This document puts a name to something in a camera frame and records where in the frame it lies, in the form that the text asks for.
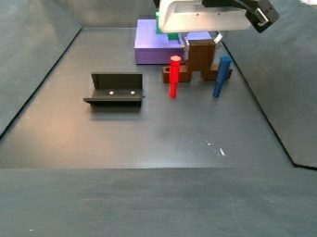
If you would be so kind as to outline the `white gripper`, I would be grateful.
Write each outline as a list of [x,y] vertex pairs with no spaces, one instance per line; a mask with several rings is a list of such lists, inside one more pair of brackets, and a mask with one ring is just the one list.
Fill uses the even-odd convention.
[[[251,25],[246,10],[235,7],[204,7],[202,0],[160,0],[158,12],[164,32],[182,33],[184,56],[190,52],[187,32],[194,31],[238,31]],[[216,32],[214,42],[218,44],[223,34]]]

